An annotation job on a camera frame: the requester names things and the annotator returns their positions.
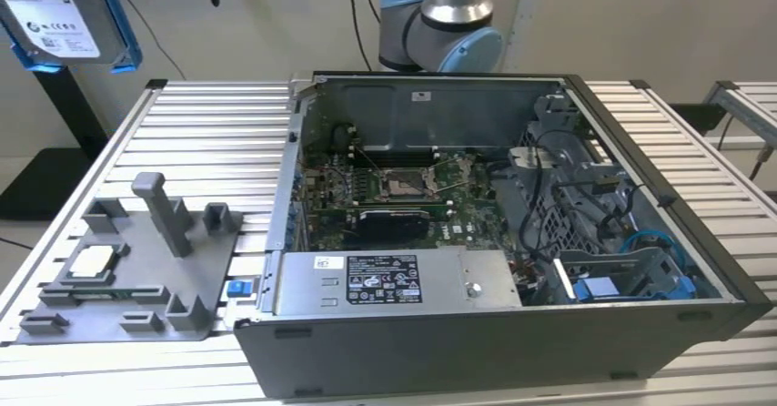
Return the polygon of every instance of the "gray case frame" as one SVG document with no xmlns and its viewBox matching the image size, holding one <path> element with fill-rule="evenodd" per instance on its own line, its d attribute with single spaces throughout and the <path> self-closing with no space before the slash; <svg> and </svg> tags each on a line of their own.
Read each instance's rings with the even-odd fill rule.
<svg viewBox="0 0 777 406">
<path fill-rule="evenodd" d="M 674 199 L 664 209 L 738 301 L 693 300 L 622 303 L 613 307 L 532 307 L 450 315 L 311 316 L 283 320 L 271 316 L 272 295 L 283 292 L 271 274 L 260 303 L 260 311 L 269 316 L 260 321 L 240 320 L 235 326 L 240 347 L 268 397 L 480 391 L 644 379 L 690 346 L 729 339 L 770 310 L 764 292 L 577 76 L 319 74 L 316 82 L 327 82 L 329 91 L 356 86 L 363 78 L 393 78 L 401 86 L 418 83 L 424 89 L 440 85 L 448 77 L 476 86 L 482 84 L 481 79 L 509 86 L 509 80 L 500 82 L 501 77 L 561 80 L 656 197 Z M 381 101 L 372 103 L 385 107 Z M 379 115 L 375 114 L 375 122 L 397 126 L 393 117 L 387 119 Z M 280 252 L 267 258 L 267 271 L 277 273 Z"/>
</svg>

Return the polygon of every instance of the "white wall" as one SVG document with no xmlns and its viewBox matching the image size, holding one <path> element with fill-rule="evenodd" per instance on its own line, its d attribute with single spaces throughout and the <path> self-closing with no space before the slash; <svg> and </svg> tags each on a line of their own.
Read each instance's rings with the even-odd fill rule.
<svg viewBox="0 0 777 406">
<path fill-rule="evenodd" d="M 0 31 L 0 157 L 31 157 L 45 147 L 76 146 L 43 87 L 11 53 Z"/>
<path fill-rule="evenodd" d="M 522 0 L 505 68 L 642 78 L 672 102 L 776 80 L 777 0 Z"/>
<path fill-rule="evenodd" d="M 348 0 L 132 0 L 187 77 L 196 80 L 284 80 L 315 69 L 363 70 Z M 494 0 L 494 25 L 508 34 L 517 0 Z M 133 74 L 108 76 L 80 67 L 79 83 L 96 110 L 116 124 L 151 78 L 179 79 L 137 15 L 125 9 L 145 60 Z M 357 0 L 361 36 L 377 66 L 377 23 Z"/>
</svg>

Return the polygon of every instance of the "slotted aluminum surface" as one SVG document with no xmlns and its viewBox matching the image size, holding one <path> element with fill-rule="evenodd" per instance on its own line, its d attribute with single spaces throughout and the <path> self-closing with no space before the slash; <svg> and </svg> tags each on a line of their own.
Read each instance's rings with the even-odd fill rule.
<svg viewBox="0 0 777 406">
<path fill-rule="evenodd" d="M 777 83 L 716 83 L 705 102 L 724 107 L 764 141 L 777 147 Z"/>
<path fill-rule="evenodd" d="M 592 82 L 590 85 L 758 286 L 772 300 L 777 300 L 777 214 L 773 205 L 650 91 L 634 89 L 628 82 Z M 244 86 L 256 89 L 243 91 Z M 135 129 L 129 128 L 128 140 L 112 142 L 111 147 L 123 152 L 116 153 L 115 165 L 107 162 L 104 181 L 100 179 L 93 189 L 97 196 L 121 196 L 135 172 L 161 168 L 171 180 L 169 189 L 175 190 L 172 195 L 183 195 L 191 208 L 200 207 L 208 198 L 219 198 L 245 211 L 249 214 L 243 227 L 245 234 L 229 267 L 233 277 L 255 276 L 261 271 L 268 205 L 272 203 L 268 189 L 277 176 L 269 155 L 277 145 L 272 140 L 281 140 L 285 132 L 283 127 L 265 122 L 268 117 L 276 116 L 280 123 L 288 116 L 280 101 L 261 96 L 281 96 L 284 92 L 285 86 L 280 84 L 171 83 L 149 113 L 139 110 L 135 115 L 139 124 Z M 197 96 L 197 101 L 185 99 L 187 95 Z M 207 110 L 208 105 L 213 106 L 212 111 Z M 251 111 L 245 108 L 251 105 L 275 108 Z M 175 117 L 181 120 L 180 125 L 159 124 L 161 119 L 169 123 Z M 215 117 L 225 118 L 225 124 L 213 124 Z M 155 157 L 131 156 L 141 153 L 155 153 Z M 191 154 L 180 160 L 180 153 Z M 139 207 L 129 198 L 124 201 L 129 208 Z M 15 310 L 36 300 L 36 284 L 57 272 L 51 261 L 69 254 L 75 238 L 85 231 L 80 219 L 73 219 L 64 228 L 67 231 L 60 232 L 56 243 L 41 254 L 44 261 L 15 298 Z M 11 311 L 3 320 L 5 334 L 9 332 L 7 326 L 19 322 L 16 313 Z M 265 401 L 229 334 L 203 342 L 7 347 L 0 349 L 0 399 L 35 405 L 53 401 L 105 404 L 108 399 L 113 404 L 165 405 Z M 323 404 L 652 406 L 773 404 L 774 399 L 777 310 L 733 340 L 694 346 L 648 381 Z"/>
</svg>

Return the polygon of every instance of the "metal rail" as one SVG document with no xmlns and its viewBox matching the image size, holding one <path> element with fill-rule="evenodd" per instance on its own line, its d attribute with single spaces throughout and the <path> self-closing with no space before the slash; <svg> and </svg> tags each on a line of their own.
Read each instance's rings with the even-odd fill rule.
<svg viewBox="0 0 777 406">
<path fill-rule="evenodd" d="M 650 90 L 628 82 L 589 85 L 705 225 L 777 300 L 777 213 L 744 175 L 694 133 Z M 171 83 L 147 98 L 125 131 L 80 187 L 96 196 L 128 194 L 141 170 L 161 170 L 172 195 L 189 208 L 223 200 L 247 212 L 229 277 L 260 274 L 265 231 L 277 179 L 275 140 L 285 135 L 285 84 Z M 236 121 L 224 124 L 221 121 Z M 0 321 L 11 340 L 19 313 L 37 302 L 37 283 L 59 272 L 87 226 L 75 213 L 89 196 L 68 204 L 5 295 L 16 296 Z M 125 207 L 137 208 L 132 198 Z M 0 349 L 0 400 L 15 404 L 232 404 L 265 401 L 237 342 L 216 327 L 201 342 L 9 346 Z M 777 310 L 726 342 L 692 347 L 648 381 L 550 386 L 520 390 L 333 401 L 339 405 L 709 405 L 773 404 L 777 398 Z"/>
</svg>

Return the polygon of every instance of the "black stand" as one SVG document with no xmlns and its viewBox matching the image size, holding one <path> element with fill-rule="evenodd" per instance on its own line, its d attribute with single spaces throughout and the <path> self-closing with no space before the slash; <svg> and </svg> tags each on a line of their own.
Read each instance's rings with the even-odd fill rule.
<svg viewBox="0 0 777 406">
<path fill-rule="evenodd" d="M 45 148 L 0 194 L 0 218 L 51 220 L 73 193 L 88 168 L 100 155 L 108 136 L 81 93 L 71 71 L 36 72 L 80 148 Z"/>
</svg>

